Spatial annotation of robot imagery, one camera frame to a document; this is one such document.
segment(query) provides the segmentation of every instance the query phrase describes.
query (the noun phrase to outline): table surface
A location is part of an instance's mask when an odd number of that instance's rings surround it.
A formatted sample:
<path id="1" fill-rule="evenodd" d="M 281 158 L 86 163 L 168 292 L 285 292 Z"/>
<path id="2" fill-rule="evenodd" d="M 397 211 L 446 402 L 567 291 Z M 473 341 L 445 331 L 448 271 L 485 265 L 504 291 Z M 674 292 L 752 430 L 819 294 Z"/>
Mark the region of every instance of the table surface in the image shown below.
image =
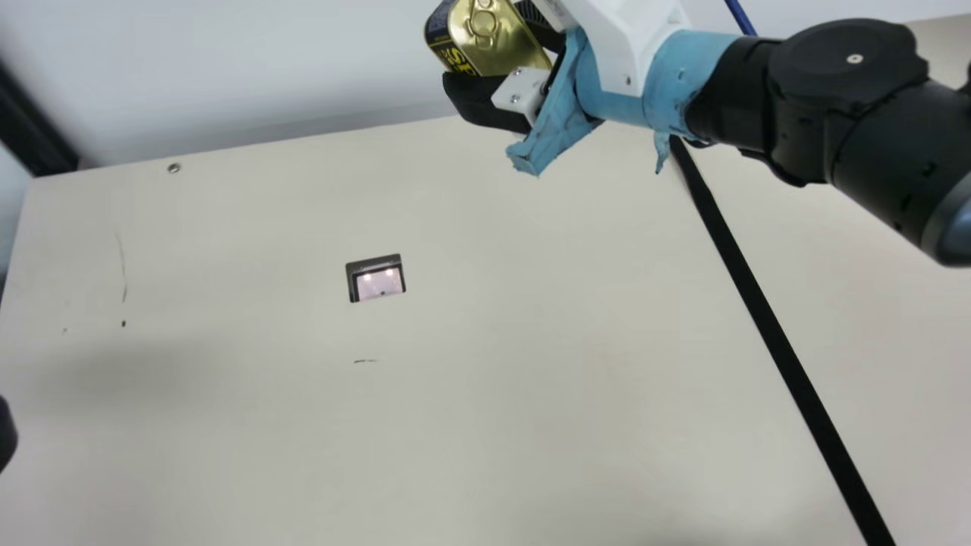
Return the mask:
<path id="1" fill-rule="evenodd" d="M 35 181 L 0 542 L 860 544 L 651 141 L 535 180 L 439 119 Z"/>

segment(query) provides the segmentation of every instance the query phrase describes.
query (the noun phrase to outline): blue tape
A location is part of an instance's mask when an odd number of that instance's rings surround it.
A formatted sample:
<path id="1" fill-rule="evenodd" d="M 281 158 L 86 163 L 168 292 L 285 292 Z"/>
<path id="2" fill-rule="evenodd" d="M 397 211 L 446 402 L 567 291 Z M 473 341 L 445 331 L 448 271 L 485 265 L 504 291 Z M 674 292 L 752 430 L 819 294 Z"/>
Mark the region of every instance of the blue tape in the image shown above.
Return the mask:
<path id="1" fill-rule="evenodd" d="M 657 131 L 654 145 L 660 172 L 670 154 L 670 134 L 699 140 L 687 127 L 687 107 L 712 77 L 725 50 L 738 39 L 736 35 L 715 32 L 675 32 L 654 56 L 640 97 L 604 91 L 593 48 L 586 48 L 580 54 L 576 72 L 581 107 L 595 118 Z"/>
<path id="2" fill-rule="evenodd" d="M 591 119 L 584 113 L 574 87 L 577 59 L 588 49 L 583 29 L 567 31 L 563 61 L 533 130 L 524 141 L 506 149 L 517 170 L 539 176 L 560 154 L 603 123 L 602 119 Z"/>

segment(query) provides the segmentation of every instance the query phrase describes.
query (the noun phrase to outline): black object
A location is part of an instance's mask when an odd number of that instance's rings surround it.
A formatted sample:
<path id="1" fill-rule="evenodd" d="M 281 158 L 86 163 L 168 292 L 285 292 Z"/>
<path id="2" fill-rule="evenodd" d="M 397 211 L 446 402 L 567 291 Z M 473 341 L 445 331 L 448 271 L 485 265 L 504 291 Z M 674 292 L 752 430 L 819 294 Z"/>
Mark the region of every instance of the black object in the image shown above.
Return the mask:
<path id="1" fill-rule="evenodd" d="M 945 265 L 971 266 L 971 96 L 927 77 L 905 26 L 848 19 L 741 38 L 691 131 L 794 186 L 830 183 Z"/>
<path id="2" fill-rule="evenodd" d="M 372 257 L 369 259 L 363 259 L 361 261 L 353 261 L 345 266 L 348 274 L 348 291 L 351 296 L 351 303 L 357 303 L 361 301 L 361 293 L 358 289 L 357 280 L 364 275 L 373 275 L 385 272 L 389 269 L 397 270 L 398 278 L 401 279 L 401 292 L 404 293 L 408 291 L 408 287 L 405 286 L 405 268 L 401 261 L 401 255 L 390 255 L 381 257 Z"/>
<path id="3" fill-rule="evenodd" d="M 826 413 L 826 408 L 822 405 L 820 396 L 816 393 L 799 357 L 793 351 L 786 332 L 779 324 L 772 306 L 769 305 L 745 256 L 738 248 L 728 224 L 721 215 L 718 203 L 701 177 L 691 154 L 681 139 L 674 136 L 671 137 L 671 150 L 685 175 L 691 199 L 721 255 L 721 261 L 724 262 L 736 290 L 742 296 L 772 360 L 776 362 L 776 368 L 786 382 L 789 394 L 792 395 L 799 413 L 802 414 L 806 427 L 813 435 L 836 486 L 853 514 L 856 526 L 867 544 L 892 545 L 893 537 L 880 515 L 880 510 L 867 491 L 866 484 L 856 470 L 836 426 Z"/>
<path id="4" fill-rule="evenodd" d="M 17 429 L 7 400 L 0 396 L 0 472 L 7 467 L 17 450 Z"/>
<path id="5" fill-rule="evenodd" d="M 481 77 L 461 72 L 442 74 L 445 94 L 463 119 L 482 127 L 527 134 L 532 127 L 526 116 L 499 110 L 492 104 L 492 95 L 505 81 L 505 76 Z"/>
<path id="6" fill-rule="evenodd" d="M 0 140 L 34 176 L 78 170 L 78 155 L 0 66 Z"/>

